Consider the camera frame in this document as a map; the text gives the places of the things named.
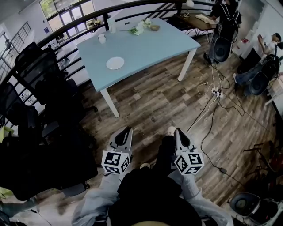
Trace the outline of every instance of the railing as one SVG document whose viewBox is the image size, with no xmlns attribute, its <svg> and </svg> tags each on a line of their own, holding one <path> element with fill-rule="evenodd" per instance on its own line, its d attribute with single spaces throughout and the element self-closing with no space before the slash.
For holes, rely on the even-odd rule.
<svg viewBox="0 0 283 226">
<path fill-rule="evenodd" d="M 25 40 L 31 31 L 28 22 L 19 29 L 10 41 L 9 45 L 0 54 L 0 82 L 14 67 L 15 58 L 22 51 Z"/>
<path fill-rule="evenodd" d="M 182 5 L 183 3 L 185 3 L 186 0 L 140 0 L 140 1 L 134 1 L 134 2 L 129 2 L 129 3 L 124 3 L 124 4 L 121 4 L 121 5 L 116 5 L 116 6 L 113 6 L 113 7 L 109 7 L 109 8 L 105 8 L 105 9 L 102 9 L 102 10 L 99 10 L 99 11 L 96 11 L 94 13 L 91 13 L 91 14 L 88 14 L 84 17 L 81 17 L 65 26 L 63 26 L 62 28 L 58 29 L 57 31 L 53 32 L 50 36 L 48 36 L 47 38 L 43 39 L 42 41 L 40 41 L 38 43 L 38 46 L 43 48 L 45 45 L 47 45 L 49 42 L 53 41 L 55 38 L 57 38 L 59 35 L 63 34 L 64 32 L 68 31 L 69 29 L 73 28 L 74 26 L 78 25 L 78 24 L 81 24 L 81 23 L 84 23 L 88 20 L 91 20 L 93 18 L 97 18 L 99 16 L 103 16 L 103 20 L 104 21 L 107 21 L 107 18 L 108 18 L 108 13 L 110 12 L 114 12 L 114 11 L 118 11 L 118 10 L 122 10 L 122 9 L 126 9 L 126 8 L 130 8 L 130 7 L 136 7 L 136 6 L 142 6 L 142 5 L 148 5 L 148 4 L 157 4 L 157 3 L 165 3 L 166 4 L 169 4 L 168 7 L 165 7 L 164 9 L 157 9 L 157 10 L 154 10 L 154 11 L 146 11 L 146 12 L 142 12 L 142 13 L 138 13 L 138 14 L 134 14 L 134 15 L 129 15 L 129 16 L 126 16 L 126 17 L 122 17 L 122 18 L 119 18 L 117 19 L 116 21 L 122 21 L 122 20 L 125 20 L 125 19 L 128 19 L 128 18 L 132 18 L 132 17 L 136 17 L 136 16 L 140 16 L 140 15 L 148 15 L 148 14 L 151 14 L 151 15 L 154 15 L 155 13 L 163 13 L 162 15 L 165 15 L 166 13 L 170 12 L 170 11 L 177 11 L 177 14 L 181 14 L 181 11 L 182 11 Z M 200 5 L 206 5 L 206 6 L 213 6 L 214 4 L 211 4 L 211 3 L 204 3 L 204 2 L 198 2 L 198 1 L 194 1 L 195 4 L 200 4 Z M 192 11 L 211 11 L 210 9 L 197 9 L 197 8 L 192 8 L 190 9 Z M 90 33 L 90 32 L 93 32 L 93 31 L 96 31 L 98 30 L 99 28 L 102 28 L 102 27 L 105 27 L 106 30 L 109 30 L 109 27 L 108 27 L 108 24 L 104 22 L 104 24 L 101 24 L 99 26 L 96 26 L 96 27 L 93 27 L 87 31 L 84 31 L 80 34 L 78 34 L 77 36 L 73 37 L 73 38 L 70 38 L 68 40 L 66 40 L 64 43 L 62 43 L 59 47 L 57 47 L 55 49 L 55 51 L 58 51 L 60 50 L 62 47 L 64 47 L 65 45 L 73 42 L 74 40 Z M 65 54 L 63 57 L 61 57 L 60 59 L 57 60 L 57 62 L 59 63 L 61 60 L 63 60 L 64 58 L 70 56 L 71 54 L 75 53 L 76 51 L 78 51 L 77 48 L 73 49 L 72 51 L 70 51 L 69 53 Z M 61 70 L 66 70 L 67 68 L 69 68 L 70 66 L 74 65 L 75 63 L 81 61 L 81 57 L 79 57 L 78 59 L 70 62 L 67 66 L 63 67 Z M 85 66 L 80 66 L 79 68 L 75 69 L 73 72 L 69 73 L 67 76 L 66 76 L 66 79 L 70 78 L 71 76 L 73 76 L 74 74 L 78 73 L 79 71 L 81 71 L 82 69 L 84 69 Z M 9 74 L 5 77 L 5 79 L 3 80 L 2 83 L 7 83 L 11 78 L 13 78 L 13 73 L 16 73 L 15 71 L 15 68 L 12 68 L 11 71 L 9 72 Z M 19 84 L 19 82 L 16 82 L 15 85 L 16 87 L 16 90 L 17 90 L 17 86 L 21 86 Z M 35 105 L 37 103 L 37 100 L 34 98 L 34 96 L 31 94 L 31 93 L 27 93 L 27 89 L 26 88 L 22 88 L 20 91 L 18 91 L 19 93 L 19 96 L 22 97 L 22 99 L 24 100 L 24 102 L 28 102 L 29 104 L 28 105 Z"/>
</svg>

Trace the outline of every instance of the backpack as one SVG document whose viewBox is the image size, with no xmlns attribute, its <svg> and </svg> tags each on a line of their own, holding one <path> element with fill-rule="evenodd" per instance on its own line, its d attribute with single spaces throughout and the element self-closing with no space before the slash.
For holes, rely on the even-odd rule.
<svg viewBox="0 0 283 226">
<path fill-rule="evenodd" d="M 236 10 L 234 15 L 231 16 L 226 5 L 221 4 L 221 7 L 227 18 L 221 23 L 217 24 L 216 32 L 221 38 L 227 39 L 230 42 L 234 42 L 239 31 L 237 19 L 240 15 L 240 12 Z"/>
</svg>

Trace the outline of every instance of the desk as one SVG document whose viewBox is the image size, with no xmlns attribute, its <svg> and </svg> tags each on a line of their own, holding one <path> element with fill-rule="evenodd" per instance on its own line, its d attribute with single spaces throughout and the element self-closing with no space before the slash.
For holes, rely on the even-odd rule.
<svg viewBox="0 0 283 226">
<path fill-rule="evenodd" d="M 164 60 L 188 51 L 189 55 L 178 78 L 182 81 L 191 60 L 200 44 L 166 23 L 162 19 L 152 19 L 159 25 L 159 31 L 146 29 L 141 35 L 120 31 L 105 32 L 106 43 L 100 44 L 97 36 L 77 45 L 82 61 L 96 91 L 100 91 L 116 117 L 119 113 L 111 100 L 107 88 L 113 84 Z M 110 70 L 106 62 L 112 57 L 122 57 L 125 64 L 118 70 Z"/>
<path fill-rule="evenodd" d="M 199 15 L 199 14 L 203 14 L 203 13 L 190 13 L 189 14 L 190 17 L 183 17 L 180 15 L 177 15 L 177 17 L 185 21 L 189 25 L 199 29 L 200 31 L 214 30 L 216 28 L 216 24 L 204 23 L 202 20 L 195 17 L 196 15 Z"/>
</svg>

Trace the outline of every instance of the white cup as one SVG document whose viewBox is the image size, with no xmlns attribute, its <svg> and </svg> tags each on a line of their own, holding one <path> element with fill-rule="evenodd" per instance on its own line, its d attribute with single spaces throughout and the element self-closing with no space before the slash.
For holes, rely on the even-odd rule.
<svg viewBox="0 0 283 226">
<path fill-rule="evenodd" d="M 105 37 L 105 34 L 100 34 L 98 36 L 98 40 L 101 44 L 105 43 L 106 42 L 106 37 Z"/>
</svg>

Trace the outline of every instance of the window frame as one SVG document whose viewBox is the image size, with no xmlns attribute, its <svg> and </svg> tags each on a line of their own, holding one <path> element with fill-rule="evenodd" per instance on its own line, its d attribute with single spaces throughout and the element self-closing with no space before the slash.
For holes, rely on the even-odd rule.
<svg viewBox="0 0 283 226">
<path fill-rule="evenodd" d="M 59 18 L 60 18 L 60 20 L 61 20 L 61 22 L 62 22 L 62 24 L 63 24 L 63 26 L 64 26 L 64 23 L 63 23 L 63 20 L 62 20 L 61 15 L 69 11 L 69 13 L 70 13 L 70 15 L 71 15 L 71 18 L 72 18 L 72 20 L 74 21 L 75 19 L 74 19 L 74 16 L 73 16 L 73 14 L 72 14 L 72 9 L 79 7 L 82 16 L 84 16 L 83 9 L 82 9 L 81 5 L 82 5 L 83 3 L 86 3 L 86 2 L 92 2 L 93 10 L 94 10 L 94 12 L 95 12 L 95 8 L 94 8 L 93 1 L 92 1 L 92 0 L 79 0 L 78 2 L 76 2 L 76 3 L 72 4 L 72 5 L 69 5 L 68 7 L 65 7 L 64 9 L 61 9 L 61 10 L 57 11 L 55 14 L 53 14 L 52 16 L 50 16 L 50 17 L 48 17 L 48 18 L 45 16 L 44 11 L 43 11 L 43 9 L 42 9 L 42 7 L 41 7 L 41 4 L 40 4 L 40 7 L 41 7 L 41 9 L 42 9 L 42 11 L 43 11 L 43 14 L 44 14 L 44 16 L 46 17 L 46 20 L 47 20 L 48 23 L 49 23 L 49 21 L 52 20 L 53 18 L 59 16 Z M 85 25 L 85 29 L 82 30 L 82 31 L 79 31 L 78 28 L 77 28 L 77 26 L 75 26 L 74 28 L 76 29 L 76 34 L 74 34 L 73 36 L 70 36 L 69 33 L 66 32 L 67 35 L 68 35 L 68 38 L 72 38 L 72 37 L 76 36 L 77 34 L 79 34 L 79 33 L 83 32 L 83 31 L 87 30 L 88 27 L 87 27 L 86 22 L 84 22 L 84 25 Z"/>
</svg>

